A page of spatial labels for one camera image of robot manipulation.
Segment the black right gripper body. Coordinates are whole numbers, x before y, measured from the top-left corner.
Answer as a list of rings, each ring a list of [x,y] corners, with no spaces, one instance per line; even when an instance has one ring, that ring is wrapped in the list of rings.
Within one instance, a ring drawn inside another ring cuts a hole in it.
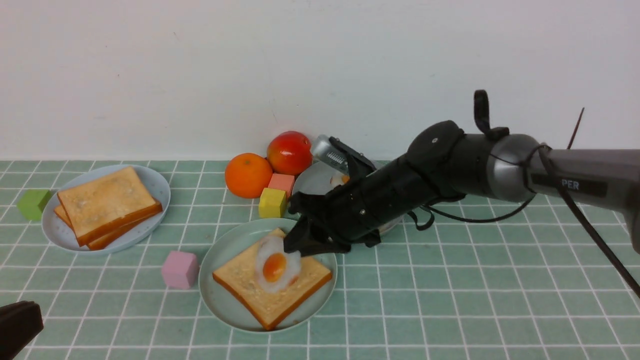
[[[377,219],[377,223],[358,234],[349,235],[347,225],[339,225],[336,232],[351,245],[375,246],[381,240],[380,226],[438,196],[438,186],[431,175],[440,164],[441,160],[435,157],[402,155],[366,177],[352,176],[331,193],[296,193],[291,198],[292,209],[301,216],[315,218],[331,212],[331,205],[345,201],[357,214],[368,212],[367,217]]]

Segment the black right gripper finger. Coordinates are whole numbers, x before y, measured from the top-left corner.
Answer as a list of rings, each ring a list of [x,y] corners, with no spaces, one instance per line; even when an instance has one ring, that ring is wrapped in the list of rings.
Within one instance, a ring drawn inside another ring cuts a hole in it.
[[[301,215],[283,240],[283,250],[298,252],[302,257],[324,254],[346,254],[351,244],[326,223],[307,215]]]

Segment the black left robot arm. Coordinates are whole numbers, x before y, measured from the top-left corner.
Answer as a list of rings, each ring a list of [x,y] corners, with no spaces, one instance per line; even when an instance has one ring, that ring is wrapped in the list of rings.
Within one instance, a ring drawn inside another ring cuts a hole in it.
[[[21,300],[0,308],[0,358],[13,360],[44,329],[41,306]]]

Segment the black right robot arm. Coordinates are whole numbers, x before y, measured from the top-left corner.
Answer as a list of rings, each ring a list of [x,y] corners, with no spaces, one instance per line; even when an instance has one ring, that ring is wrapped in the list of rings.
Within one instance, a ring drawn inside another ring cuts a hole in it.
[[[349,180],[325,194],[290,199],[300,214],[284,239],[286,253],[348,253],[353,244],[381,242],[379,228],[411,211],[465,196],[523,203],[562,187],[578,203],[620,212],[639,250],[637,149],[550,149],[525,134],[467,134],[454,121],[423,130],[406,153],[375,167],[334,137]]]

